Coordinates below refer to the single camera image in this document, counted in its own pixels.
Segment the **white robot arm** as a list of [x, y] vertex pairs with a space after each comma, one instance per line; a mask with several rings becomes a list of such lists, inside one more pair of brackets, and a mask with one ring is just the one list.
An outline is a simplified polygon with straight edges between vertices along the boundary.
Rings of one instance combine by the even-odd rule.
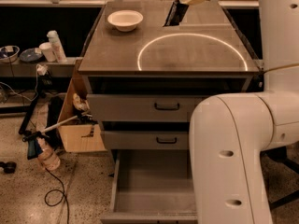
[[259, 0], [264, 88], [211, 96], [189, 142], [199, 224], [273, 224], [262, 151], [299, 141], [299, 0]]

